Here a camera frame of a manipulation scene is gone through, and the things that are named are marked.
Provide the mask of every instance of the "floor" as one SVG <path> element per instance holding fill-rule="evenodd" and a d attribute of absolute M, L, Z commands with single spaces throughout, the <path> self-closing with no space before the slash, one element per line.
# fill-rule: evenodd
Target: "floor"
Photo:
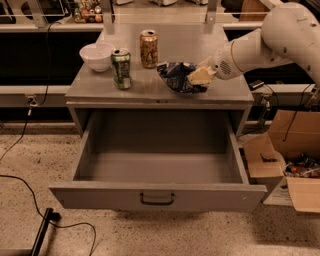
<path fill-rule="evenodd" d="M 19 139 L 22 128 L 2 127 L 0 157 Z M 64 209 L 48 184 L 71 179 L 79 145 L 80 137 L 70 125 L 29 125 L 1 160 L 0 174 L 25 179 L 42 213 L 52 207 L 61 214 L 59 225 L 94 225 L 94 256 L 320 255 L 320 216 L 297 213 L 292 207 L 260 204 L 252 213 Z M 19 180 L 0 178 L 0 255 L 9 255 L 4 249 L 31 248 L 41 220 L 27 187 Z M 85 224 L 50 226 L 40 255 L 89 255 L 93 235 Z"/>

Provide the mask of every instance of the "gold soda can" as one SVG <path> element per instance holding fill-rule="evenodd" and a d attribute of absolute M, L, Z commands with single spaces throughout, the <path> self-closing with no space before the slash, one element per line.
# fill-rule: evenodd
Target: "gold soda can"
<path fill-rule="evenodd" d="M 140 35 L 141 64 L 145 68 L 155 68 L 158 64 L 158 35 L 152 29 L 146 29 Z"/>

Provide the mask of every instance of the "white bowl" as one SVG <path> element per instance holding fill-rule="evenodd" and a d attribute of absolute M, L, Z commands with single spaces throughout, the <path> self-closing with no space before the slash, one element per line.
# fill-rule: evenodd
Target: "white bowl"
<path fill-rule="evenodd" d="M 97 72 L 104 72 L 111 67 L 111 51 L 115 47 L 108 43 L 88 44 L 80 50 L 84 63 Z"/>

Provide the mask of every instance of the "power cord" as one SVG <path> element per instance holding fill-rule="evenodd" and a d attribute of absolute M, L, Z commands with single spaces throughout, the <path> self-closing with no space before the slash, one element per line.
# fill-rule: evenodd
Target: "power cord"
<path fill-rule="evenodd" d="M 278 98 L 278 95 L 276 94 L 276 92 L 267 84 L 264 84 L 264 86 L 268 87 L 269 90 L 272 92 L 272 94 L 276 97 L 276 100 L 277 100 L 277 106 L 276 107 L 279 107 L 279 98 Z"/>
<path fill-rule="evenodd" d="M 42 99 L 42 102 L 39 103 L 38 106 L 42 106 L 46 102 L 47 96 L 48 96 L 49 82 L 50 82 L 50 78 L 51 78 L 51 62 L 52 62 L 51 48 L 49 45 L 49 33 L 50 33 L 50 30 L 51 30 L 51 27 L 53 24 L 61 24 L 61 22 L 58 22 L 58 21 L 52 22 L 49 24 L 48 29 L 47 29 L 47 33 L 46 33 L 46 47 L 47 47 L 47 51 L 48 51 L 47 85 L 46 85 L 46 91 L 44 94 L 44 98 Z"/>
<path fill-rule="evenodd" d="M 285 134 L 285 136 L 284 136 L 284 139 L 282 140 L 283 142 L 285 142 L 285 141 L 287 140 L 288 134 L 289 134 L 289 131 L 290 131 L 290 128 L 291 128 L 294 120 L 296 119 L 296 115 L 297 115 L 298 111 L 300 110 L 300 108 L 301 108 L 301 106 L 302 106 L 303 95 L 304 95 L 305 91 L 306 91 L 311 85 L 312 85 L 312 84 L 309 84 L 306 88 L 304 88 L 304 90 L 303 90 L 302 93 L 301 93 L 299 105 L 298 105 L 296 111 L 295 111 L 294 114 L 293 114 L 292 120 L 291 120 L 291 122 L 290 122 L 290 124 L 289 124 L 289 126 L 288 126 L 288 129 L 287 129 L 287 131 L 286 131 L 286 134 Z"/>
<path fill-rule="evenodd" d="M 16 180 L 20 180 L 22 181 L 26 187 L 30 190 L 31 194 L 32 194 L 32 197 L 33 197 L 33 201 L 34 201 L 34 204 L 35 204 L 35 207 L 36 207 L 36 210 L 38 212 L 38 214 L 42 217 L 42 219 L 45 220 L 45 217 L 44 215 L 40 212 L 40 209 L 39 209 L 39 206 L 38 206 L 38 203 L 37 203 L 37 199 L 36 199 L 36 196 L 35 196 L 35 193 L 33 191 L 33 189 L 30 187 L 30 185 L 28 184 L 28 182 L 26 182 L 24 179 L 20 178 L 20 177 L 17 177 L 17 176 L 12 176 L 12 175 L 3 175 L 3 174 L 0 174 L 0 178 L 10 178 L 10 179 L 16 179 Z M 61 228 L 61 229 L 64 229 L 64 228 L 72 228 L 72 227 L 76 227 L 76 226 L 81 226 L 81 225 L 88 225 L 92 228 L 93 230 L 93 242 L 92 242 L 92 246 L 91 246 L 91 250 L 90 250 L 90 253 L 89 253 L 89 256 L 92 255 L 93 253 L 93 250 L 94 250 L 94 245 L 96 243 L 96 236 L 97 236 L 97 233 L 96 233 L 96 229 L 95 227 L 88 223 L 88 222 L 80 222 L 80 223 L 76 223 L 76 224 L 72 224 L 72 225 L 67 225 L 67 226 L 59 226 L 53 222 L 49 222 L 52 226 L 54 226 L 55 228 Z"/>
<path fill-rule="evenodd" d="M 48 89 L 49 89 L 49 80 L 50 80 L 50 67 L 51 67 L 51 49 L 50 49 L 50 46 L 49 46 L 49 32 L 50 32 L 50 28 L 51 26 L 54 24 L 54 23 L 59 23 L 60 22 L 53 22 L 49 25 L 48 27 L 48 30 L 47 30 L 47 34 L 46 34 L 46 45 L 47 45 L 47 49 L 48 49 L 48 77 L 47 77 L 47 87 L 46 87 L 46 92 L 45 92 L 45 95 L 44 95 L 44 99 L 42 100 L 42 102 L 38 105 L 38 106 L 42 106 L 46 99 L 47 99 L 47 95 L 48 95 Z M 29 110 L 28 110 L 28 114 L 27 114 L 27 118 L 26 118 L 26 121 L 25 121 L 25 124 L 23 126 L 23 130 L 22 130 L 22 134 L 21 136 L 19 137 L 19 139 L 13 143 L 1 156 L 0 158 L 0 163 L 2 161 L 2 159 L 6 156 L 6 154 L 15 146 L 17 145 L 21 140 L 22 138 L 24 137 L 25 135 L 25 132 L 26 132 L 26 128 L 27 128 L 27 125 L 28 125 L 28 121 L 29 121 L 29 117 L 31 116 L 31 111 L 32 111 L 32 106 L 30 106 Z M 44 215 L 40 212 L 40 209 L 38 207 L 38 203 L 37 203 L 37 200 L 36 200 L 36 196 L 35 196 L 35 193 L 34 191 L 32 190 L 32 188 L 30 187 L 30 185 L 27 183 L 27 181 L 25 181 L 24 179 L 20 178 L 20 177 L 17 177 L 17 176 L 12 176 L 12 175 L 4 175 L 4 174 L 0 174 L 0 178 L 10 178 L 10 179 L 16 179 L 16 180 L 20 180 L 22 181 L 26 186 L 27 188 L 30 190 L 31 194 L 32 194 L 32 197 L 33 197 L 33 201 L 34 201 L 34 204 L 35 204 L 35 208 L 38 212 L 38 214 L 42 217 L 42 219 L 45 219 Z M 72 227 L 76 227 L 76 226 L 80 226 L 80 225 L 88 225 L 92 228 L 93 230 L 93 242 L 92 242 L 92 246 L 91 246 L 91 250 L 90 250 L 90 253 L 89 253 L 89 256 L 92 255 L 93 253 L 93 250 L 94 250 L 94 246 L 95 246 L 95 242 L 96 242 L 96 236 L 97 236 L 97 233 L 96 233 L 96 229 L 95 227 L 88 223 L 88 222 L 80 222 L 80 223 L 76 223 L 76 224 L 72 224 L 72 225 L 67 225 L 67 226 L 59 226 L 53 222 L 49 222 L 52 226 L 54 226 L 55 228 L 61 228 L 61 229 L 65 229 L 65 228 L 72 228 Z"/>
<path fill-rule="evenodd" d="M 2 161 L 2 159 L 6 156 L 6 154 L 15 146 L 17 145 L 21 140 L 22 138 L 24 137 L 25 135 L 25 132 L 26 132 L 26 128 L 27 128 L 27 125 L 28 125 L 28 120 L 29 120 L 29 115 L 28 115 L 28 118 L 26 119 L 25 121 L 25 124 L 24 124 L 24 127 L 23 127 L 23 130 L 22 130 L 22 134 L 21 136 L 19 137 L 19 139 L 12 144 L 12 146 L 10 146 L 1 156 L 0 158 L 0 163 Z M 24 179 L 20 178 L 20 177 L 17 177 L 17 176 L 12 176 L 12 175 L 4 175 L 4 174 L 0 174 L 0 178 L 11 178 L 11 179 L 17 179 L 17 180 L 20 180 L 22 181 L 26 186 L 27 188 L 30 190 L 31 194 L 32 194 L 32 197 L 33 197 L 33 201 L 34 201 L 34 204 L 35 204 L 35 207 L 36 207 L 36 210 L 38 212 L 38 214 L 43 218 L 45 219 L 44 215 L 40 212 L 40 209 L 39 209 L 39 206 L 38 206 L 38 203 L 37 203 L 37 200 L 36 200 L 36 196 L 35 196 L 35 193 L 34 191 L 32 190 L 32 188 L 30 187 L 30 185 L 28 184 L 27 181 L 25 181 Z M 56 225 L 55 223 L 53 222 L 49 222 L 52 226 L 56 227 L 56 228 L 71 228 L 71 227 L 75 227 L 75 226 L 80 226 L 80 225 L 88 225 L 90 226 L 92 229 L 93 229 L 93 233 L 94 233 L 94 237 L 93 237 L 93 242 L 92 242 L 92 246 L 91 246 L 91 250 L 90 250 L 90 256 L 92 255 L 93 253 L 93 250 L 94 250 L 94 245 L 95 245 L 95 242 L 96 242 L 96 229 L 95 227 L 88 223 L 88 222 L 81 222 L 81 223 L 76 223 L 76 224 L 72 224 L 72 225 L 67 225 L 67 226 L 59 226 L 59 225 Z"/>

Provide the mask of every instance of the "electrical outlet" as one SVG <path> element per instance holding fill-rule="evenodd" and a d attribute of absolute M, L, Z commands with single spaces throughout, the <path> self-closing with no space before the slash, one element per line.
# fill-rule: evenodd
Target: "electrical outlet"
<path fill-rule="evenodd" d="M 29 104 L 30 107 L 39 106 L 39 102 L 36 95 L 26 95 L 26 97 L 27 97 L 27 104 Z"/>

